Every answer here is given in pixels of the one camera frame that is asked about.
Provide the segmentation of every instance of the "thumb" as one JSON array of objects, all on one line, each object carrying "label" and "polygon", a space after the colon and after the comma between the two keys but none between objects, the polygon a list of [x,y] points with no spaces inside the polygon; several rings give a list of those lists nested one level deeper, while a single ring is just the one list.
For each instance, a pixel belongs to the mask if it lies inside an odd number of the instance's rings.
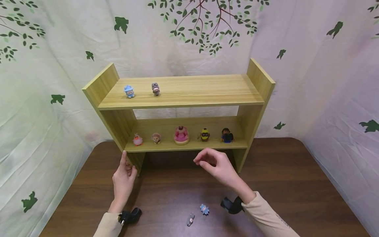
[{"label": "thumb", "polygon": [[213,169],[214,167],[211,166],[208,162],[206,161],[200,161],[200,166],[205,169],[206,172],[210,173],[211,175],[213,175]]},{"label": "thumb", "polygon": [[129,177],[129,179],[131,179],[131,180],[135,180],[136,179],[136,176],[137,176],[137,169],[136,169],[136,167],[135,166],[133,166],[132,167],[132,173],[130,174],[130,177]]}]

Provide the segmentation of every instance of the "yellow figurine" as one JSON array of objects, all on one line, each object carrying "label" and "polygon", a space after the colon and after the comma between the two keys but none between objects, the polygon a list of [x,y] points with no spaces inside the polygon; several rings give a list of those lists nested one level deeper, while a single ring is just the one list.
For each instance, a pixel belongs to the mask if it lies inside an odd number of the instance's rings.
[{"label": "yellow figurine", "polygon": [[208,132],[208,129],[204,128],[201,133],[197,135],[197,138],[201,138],[201,141],[208,141],[210,136],[210,133]]}]

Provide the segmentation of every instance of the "person's left hand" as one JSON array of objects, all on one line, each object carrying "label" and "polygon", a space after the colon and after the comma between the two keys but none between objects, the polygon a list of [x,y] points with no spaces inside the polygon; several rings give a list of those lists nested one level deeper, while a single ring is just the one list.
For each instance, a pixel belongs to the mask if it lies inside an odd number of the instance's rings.
[{"label": "person's left hand", "polygon": [[109,207],[109,213],[121,213],[133,190],[134,180],[137,176],[135,166],[131,167],[126,161],[126,151],[122,152],[120,165],[114,173],[113,188],[114,200]]}]

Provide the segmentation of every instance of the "fabric backdrop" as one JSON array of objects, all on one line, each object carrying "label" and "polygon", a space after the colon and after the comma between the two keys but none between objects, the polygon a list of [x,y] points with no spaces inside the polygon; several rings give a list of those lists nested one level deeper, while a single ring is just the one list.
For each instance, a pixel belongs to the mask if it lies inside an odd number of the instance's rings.
[{"label": "fabric backdrop", "polygon": [[107,64],[121,77],[212,75],[245,73],[254,57],[277,82],[256,136],[301,140],[379,236],[378,5],[0,0],[0,235],[38,236],[93,147],[111,139],[81,92]]}]

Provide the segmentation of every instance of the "blue figurine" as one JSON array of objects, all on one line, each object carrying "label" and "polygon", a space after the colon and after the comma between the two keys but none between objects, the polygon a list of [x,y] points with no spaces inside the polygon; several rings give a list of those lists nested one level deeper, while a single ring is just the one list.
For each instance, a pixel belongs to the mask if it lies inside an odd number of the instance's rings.
[{"label": "blue figurine", "polygon": [[203,213],[203,215],[205,214],[205,215],[208,215],[208,213],[209,213],[209,208],[206,206],[206,205],[204,205],[204,204],[201,204],[201,206],[200,206],[200,210],[201,210],[201,212]]},{"label": "blue figurine", "polygon": [[134,91],[133,91],[133,87],[131,85],[126,85],[124,87],[124,92],[128,98],[134,97]]}]

